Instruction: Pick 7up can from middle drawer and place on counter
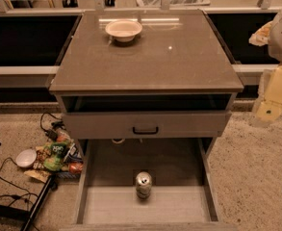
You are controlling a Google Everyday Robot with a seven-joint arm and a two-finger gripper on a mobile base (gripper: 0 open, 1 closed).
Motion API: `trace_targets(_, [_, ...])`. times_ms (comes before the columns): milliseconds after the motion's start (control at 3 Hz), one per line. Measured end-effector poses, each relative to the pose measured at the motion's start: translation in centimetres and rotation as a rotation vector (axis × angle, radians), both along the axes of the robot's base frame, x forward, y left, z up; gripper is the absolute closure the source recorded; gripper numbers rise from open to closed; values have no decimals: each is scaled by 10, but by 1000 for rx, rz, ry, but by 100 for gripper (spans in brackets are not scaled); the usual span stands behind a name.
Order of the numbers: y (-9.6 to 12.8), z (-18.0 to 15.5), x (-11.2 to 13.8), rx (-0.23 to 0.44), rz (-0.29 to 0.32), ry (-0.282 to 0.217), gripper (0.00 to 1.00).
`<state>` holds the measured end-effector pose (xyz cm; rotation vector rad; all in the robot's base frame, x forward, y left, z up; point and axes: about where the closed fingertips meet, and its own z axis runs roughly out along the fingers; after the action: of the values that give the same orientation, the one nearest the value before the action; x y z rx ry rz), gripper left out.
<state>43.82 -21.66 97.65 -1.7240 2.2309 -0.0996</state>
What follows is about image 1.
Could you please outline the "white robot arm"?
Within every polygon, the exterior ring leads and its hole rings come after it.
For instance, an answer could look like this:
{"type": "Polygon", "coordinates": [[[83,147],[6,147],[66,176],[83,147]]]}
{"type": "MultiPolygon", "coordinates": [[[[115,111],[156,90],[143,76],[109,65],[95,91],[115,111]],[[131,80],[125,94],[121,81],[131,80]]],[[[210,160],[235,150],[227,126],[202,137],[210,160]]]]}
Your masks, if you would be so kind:
{"type": "Polygon", "coordinates": [[[258,29],[248,40],[256,46],[266,45],[269,55],[279,64],[263,72],[258,98],[252,112],[253,123],[269,125],[282,115],[282,9],[274,19],[258,29]]]}

